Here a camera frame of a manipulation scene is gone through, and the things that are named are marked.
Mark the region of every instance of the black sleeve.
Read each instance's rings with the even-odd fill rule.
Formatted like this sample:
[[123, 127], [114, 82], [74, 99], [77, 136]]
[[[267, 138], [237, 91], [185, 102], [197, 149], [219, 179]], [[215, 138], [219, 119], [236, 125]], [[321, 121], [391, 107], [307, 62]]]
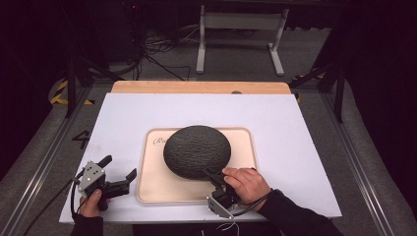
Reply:
[[103, 235], [103, 218], [102, 217], [84, 217], [79, 214], [76, 218], [71, 236], [102, 236]]
[[295, 205], [282, 193], [270, 195], [258, 213], [287, 236], [342, 235], [328, 218]]

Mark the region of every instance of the person's arm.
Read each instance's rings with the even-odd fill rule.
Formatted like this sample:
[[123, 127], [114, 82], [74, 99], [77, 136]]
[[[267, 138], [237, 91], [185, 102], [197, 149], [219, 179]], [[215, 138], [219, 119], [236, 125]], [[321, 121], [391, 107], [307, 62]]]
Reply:
[[[225, 168], [224, 181], [232, 186], [242, 203], [252, 203], [270, 192], [264, 177], [255, 169]], [[281, 192], [272, 193], [254, 208], [286, 235], [342, 235], [331, 221], [310, 209], [295, 205]]]
[[101, 191], [95, 192], [87, 199], [80, 199], [80, 213], [78, 214], [71, 236], [102, 236], [103, 218], [100, 216], [98, 201]]

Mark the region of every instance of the human hand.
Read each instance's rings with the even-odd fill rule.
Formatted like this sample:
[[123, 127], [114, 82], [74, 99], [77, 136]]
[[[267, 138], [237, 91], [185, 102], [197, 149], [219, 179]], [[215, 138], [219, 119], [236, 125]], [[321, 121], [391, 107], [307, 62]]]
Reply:
[[100, 209], [98, 208], [98, 202], [101, 199], [101, 190], [96, 189], [94, 193], [89, 196], [86, 200], [85, 198], [80, 198], [80, 214], [84, 217], [97, 217], [100, 216]]
[[[235, 189], [243, 204], [252, 203], [270, 192], [267, 181], [255, 169], [224, 168], [222, 172], [225, 175], [224, 181]], [[265, 201], [255, 206], [254, 211], [258, 211]]]

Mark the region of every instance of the wooden tray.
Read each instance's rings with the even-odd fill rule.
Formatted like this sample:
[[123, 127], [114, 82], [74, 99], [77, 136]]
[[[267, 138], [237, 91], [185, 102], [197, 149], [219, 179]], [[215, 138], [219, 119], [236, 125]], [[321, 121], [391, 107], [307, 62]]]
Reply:
[[[143, 203], [205, 201], [214, 191], [209, 181], [188, 180], [174, 174], [163, 160], [166, 140], [180, 128], [152, 129], [147, 133], [137, 197]], [[255, 167], [257, 161], [251, 133], [245, 128], [216, 128], [230, 142], [229, 167]]]

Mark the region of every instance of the black ball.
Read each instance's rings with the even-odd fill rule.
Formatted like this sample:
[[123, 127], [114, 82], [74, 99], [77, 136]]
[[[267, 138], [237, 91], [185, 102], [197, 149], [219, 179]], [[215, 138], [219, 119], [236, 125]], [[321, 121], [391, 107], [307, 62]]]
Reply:
[[219, 171], [230, 160], [227, 138], [208, 126], [190, 126], [175, 132], [165, 144], [163, 158], [168, 168], [186, 179], [207, 179], [204, 169]]

